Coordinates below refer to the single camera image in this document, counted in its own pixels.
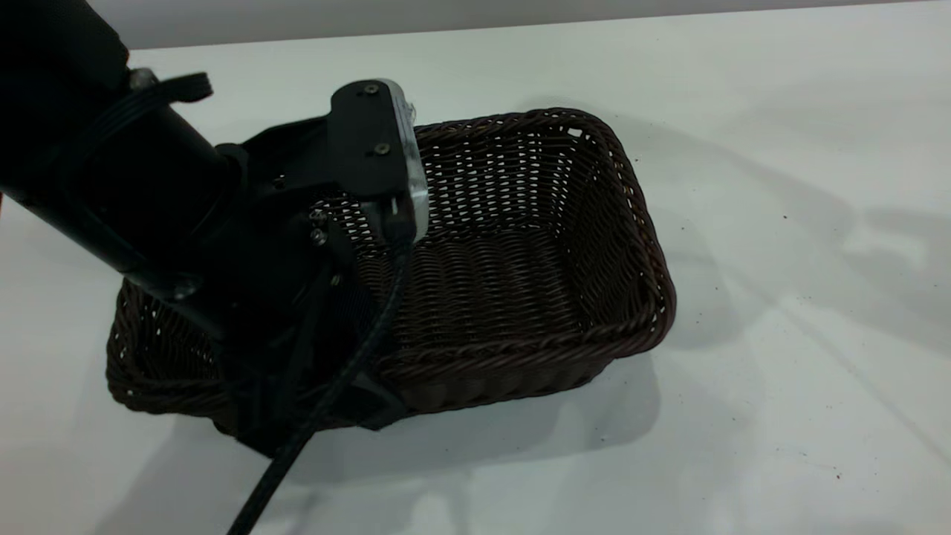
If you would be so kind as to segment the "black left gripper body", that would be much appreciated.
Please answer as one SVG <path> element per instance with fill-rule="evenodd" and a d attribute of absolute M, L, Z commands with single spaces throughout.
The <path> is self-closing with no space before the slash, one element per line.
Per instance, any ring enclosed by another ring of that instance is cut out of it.
<path fill-rule="evenodd" d="M 178 410 L 292 417 L 327 392 L 369 317 L 350 239 L 318 200 L 371 200 L 371 116 L 324 115 L 220 146 L 181 128 L 216 197 L 181 241 L 201 286 L 178 311 L 207 333 L 218 372 L 184 382 Z"/>

